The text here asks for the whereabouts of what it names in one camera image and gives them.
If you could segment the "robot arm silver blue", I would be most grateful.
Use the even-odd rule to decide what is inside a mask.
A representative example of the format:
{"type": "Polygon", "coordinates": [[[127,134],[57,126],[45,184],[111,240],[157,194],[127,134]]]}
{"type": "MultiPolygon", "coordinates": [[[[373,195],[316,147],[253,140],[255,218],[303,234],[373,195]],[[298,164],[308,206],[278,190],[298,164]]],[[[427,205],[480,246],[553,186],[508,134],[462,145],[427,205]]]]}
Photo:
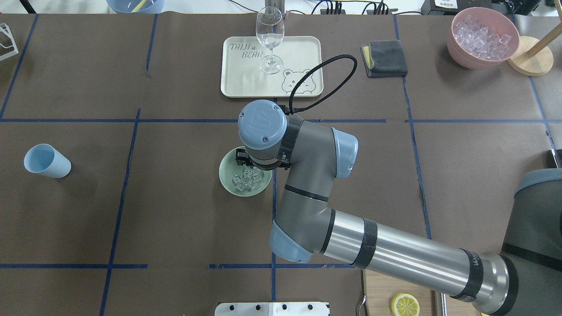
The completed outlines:
{"type": "Polygon", "coordinates": [[[561,314],[560,168],[527,173],[499,254],[476,254],[327,206],[335,179],[349,176],[359,142],[287,116],[269,100],[247,104],[238,132],[251,163],[289,167],[270,248],[292,262],[314,253],[441,292],[490,316],[561,314]]]}

